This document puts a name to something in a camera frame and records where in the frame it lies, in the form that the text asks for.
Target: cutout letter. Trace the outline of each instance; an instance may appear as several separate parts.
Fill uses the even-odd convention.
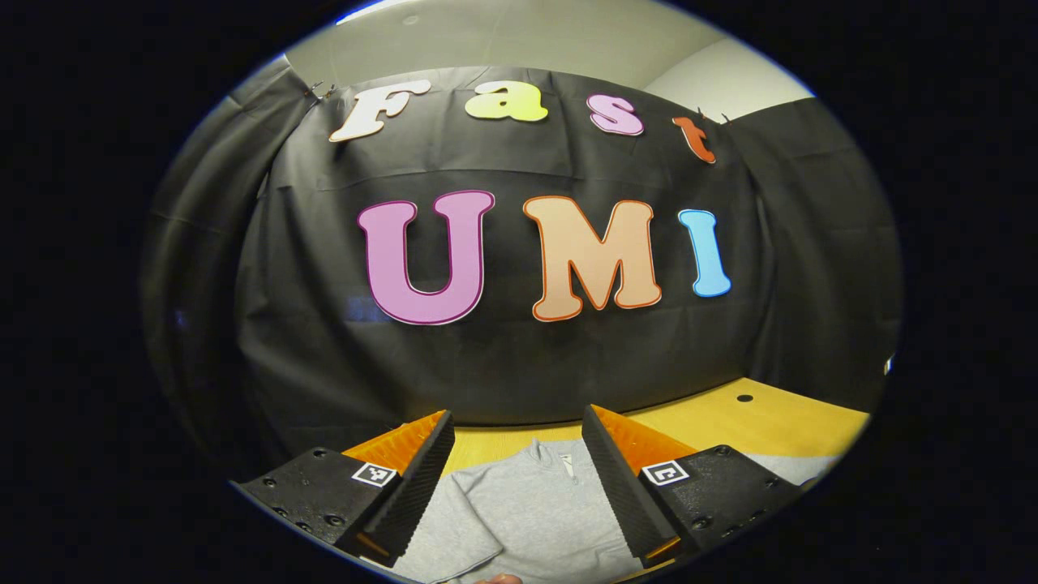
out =
[[[692,283],[695,296],[709,299],[725,295],[732,288],[732,280],[725,275],[725,268],[720,265],[720,252],[714,235],[717,219],[709,211],[686,208],[678,213],[678,220],[688,227],[688,234],[692,238],[692,254],[695,255],[698,274]]]
[[[645,130],[641,120],[634,115],[634,106],[623,98],[595,94],[588,98],[588,107],[595,112],[591,120],[603,132],[637,136]]]
[[[548,115],[541,107],[541,90],[521,81],[490,81],[475,88],[479,95],[468,100],[465,111],[472,117],[537,121]]]
[[[534,305],[538,321],[566,321],[580,314],[583,303],[573,295],[571,268],[596,310],[604,309],[609,301],[618,269],[621,284],[613,300],[618,307],[649,307],[662,298],[653,272],[649,239],[652,206],[621,200],[612,207],[602,239],[583,211],[566,196],[530,198],[523,204],[523,213],[541,229],[544,298]]]
[[[482,190],[444,194],[433,208],[447,220],[450,278],[439,291],[420,291],[407,274],[407,225],[418,207],[407,200],[364,208],[357,223],[367,235],[367,279],[375,304],[409,325],[446,325],[475,308],[483,296],[483,215],[494,195]]]
[[[703,140],[707,138],[706,132],[696,128],[695,123],[692,123],[692,120],[687,117],[675,117],[673,121],[675,126],[681,128],[681,132],[685,134],[685,142],[688,143],[688,147],[692,148],[695,156],[700,157],[700,160],[708,164],[717,161],[717,157],[703,145]]]
[[[424,79],[375,87],[357,93],[354,96],[357,100],[357,105],[353,106],[350,114],[346,116],[343,127],[335,130],[328,137],[328,141],[344,142],[378,132],[385,126],[385,121],[378,119],[380,111],[384,111],[387,116],[392,117],[404,111],[404,106],[407,105],[411,93],[420,95],[432,86],[433,84],[429,80]]]

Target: wall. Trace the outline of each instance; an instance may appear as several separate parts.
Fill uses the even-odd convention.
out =
[[[790,73],[733,38],[692,53],[644,89],[723,122],[814,94]]]
[[[411,71],[494,64],[640,88],[723,37],[653,0],[421,0],[329,26],[286,55],[307,83],[325,82],[320,91]]]

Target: hand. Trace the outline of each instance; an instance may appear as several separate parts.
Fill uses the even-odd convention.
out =
[[[481,580],[475,584],[522,584],[522,580],[511,574],[498,574],[490,580]]]

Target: yellow letter a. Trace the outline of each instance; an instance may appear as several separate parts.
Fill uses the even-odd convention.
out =
[[[512,117],[520,121],[537,121],[548,115],[541,107],[541,90],[521,81],[490,81],[475,88],[481,93],[465,103],[465,111],[472,117],[500,119]]]

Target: black fabric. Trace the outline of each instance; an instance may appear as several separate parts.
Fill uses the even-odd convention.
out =
[[[344,143],[354,95],[429,79],[377,134]],[[476,85],[526,81],[538,122],[477,119]],[[585,101],[631,102],[637,137],[608,134]],[[716,164],[672,118],[707,134]],[[492,192],[479,306],[442,327],[398,323],[367,281],[363,208],[410,200],[413,285],[448,277],[439,195]],[[623,199],[648,202],[655,306],[545,324],[530,197],[574,198],[599,234]],[[713,213],[727,295],[691,288],[683,208]],[[900,276],[892,221],[861,152],[816,100],[718,124],[645,92],[514,67],[458,67],[370,81],[319,100],[282,57],[198,127],[153,205],[142,294],[148,351],[182,422],[238,479],[316,444],[348,448],[438,410],[459,424],[578,420],[588,404],[625,412],[733,380],[868,411],[894,351]],[[616,281],[613,290],[619,287]]]
[[[153,366],[181,423],[238,480],[288,462],[242,391],[248,370],[230,315],[255,193],[318,102],[307,88],[283,56],[249,76],[184,144],[145,229],[141,307]]]
[[[878,177],[817,99],[726,129],[750,169],[775,253],[747,377],[872,412],[897,349],[903,295],[898,234]]]
[[[377,134],[343,143],[342,126],[361,90],[429,79]],[[465,111],[476,85],[525,81],[542,91],[538,122],[477,119]],[[627,99],[646,126],[637,137],[592,123],[589,95]],[[675,116],[708,136],[714,165],[695,157]],[[480,189],[496,205],[484,218],[486,278],[479,306],[442,327],[404,325],[372,298],[365,207],[410,200],[409,270],[419,289],[448,276],[446,224],[432,211],[444,193]],[[573,197],[599,234],[623,199],[652,205],[655,306],[624,310],[590,303],[577,317],[540,323],[534,196]],[[441,409],[459,424],[580,419],[591,402],[629,411],[739,379],[763,317],[767,242],[749,173],[723,127],[671,102],[604,81],[529,68],[459,67],[352,86],[316,106],[285,141],[249,225],[237,283],[239,344],[267,416],[290,450],[315,441],[349,446]],[[717,218],[728,295],[693,295],[695,261],[683,208]],[[582,296],[576,278],[575,294]],[[614,282],[613,289],[619,287]]]

